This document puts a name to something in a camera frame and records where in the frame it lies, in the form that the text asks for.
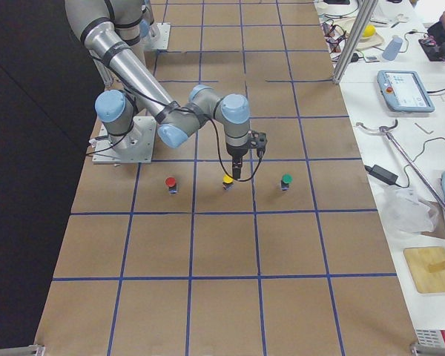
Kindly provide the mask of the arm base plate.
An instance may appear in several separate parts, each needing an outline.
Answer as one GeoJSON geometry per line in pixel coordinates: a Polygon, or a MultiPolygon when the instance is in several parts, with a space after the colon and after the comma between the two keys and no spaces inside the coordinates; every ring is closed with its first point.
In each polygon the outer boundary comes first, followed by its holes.
{"type": "Polygon", "coordinates": [[[108,136],[103,124],[99,135],[104,138],[95,141],[94,164],[151,163],[156,136],[156,121],[152,116],[135,116],[132,130],[120,143],[117,143],[119,137],[108,136]]]}
{"type": "Polygon", "coordinates": [[[166,51],[171,33],[171,24],[155,22],[150,26],[148,35],[144,38],[145,51],[166,51]]]}

